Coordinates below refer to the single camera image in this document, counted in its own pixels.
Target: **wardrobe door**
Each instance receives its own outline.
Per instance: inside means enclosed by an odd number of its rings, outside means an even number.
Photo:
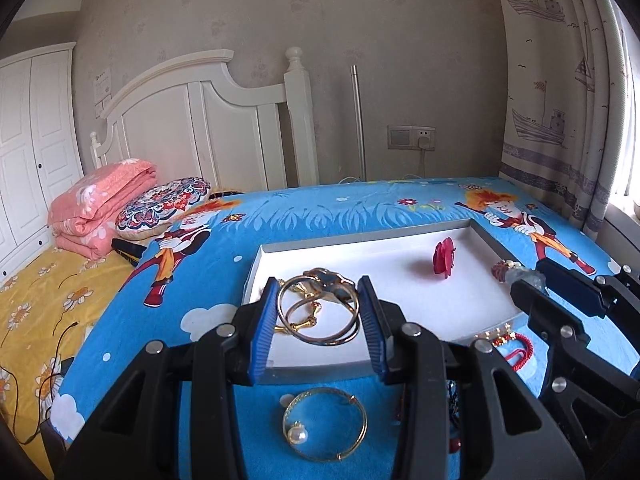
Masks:
[[[47,224],[29,120],[31,59],[0,68],[0,195],[17,244]]]
[[[33,152],[47,206],[81,177],[71,128],[68,69],[68,50],[36,56],[31,63]]]
[[[0,261],[16,247],[14,236],[11,234],[11,229],[9,228],[9,221],[4,214],[2,197],[0,196]]]

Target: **headboard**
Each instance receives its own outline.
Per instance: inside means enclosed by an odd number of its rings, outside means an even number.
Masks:
[[[127,158],[158,167],[158,182],[202,176],[244,191],[287,187],[278,103],[289,109],[299,186],[318,184],[309,75],[302,50],[286,51],[284,83],[242,88],[233,50],[175,57],[124,86],[103,110],[107,135],[91,133],[96,168]]]

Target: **yellow floral bedsheet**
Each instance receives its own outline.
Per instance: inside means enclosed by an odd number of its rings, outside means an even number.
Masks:
[[[131,272],[115,252],[96,262],[60,249],[49,249],[0,286],[0,412],[22,442],[36,430],[41,414],[63,379],[60,363],[76,355],[91,328]],[[65,329],[74,322],[60,342]],[[41,471],[53,478],[40,436],[24,446]]]

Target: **pink blanket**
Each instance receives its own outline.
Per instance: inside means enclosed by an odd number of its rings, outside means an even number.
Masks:
[[[156,184],[156,167],[137,158],[108,164],[82,178],[49,209],[56,246],[91,260],[108,254],[118,213]]]

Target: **wall socket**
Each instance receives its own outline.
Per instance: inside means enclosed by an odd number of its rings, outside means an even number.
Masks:
[[[392,126],[386,127],[387,147],[390,150],[420,150],[418,140],[426,138],[428,152],[436,149],[436,129],[433,126]]]

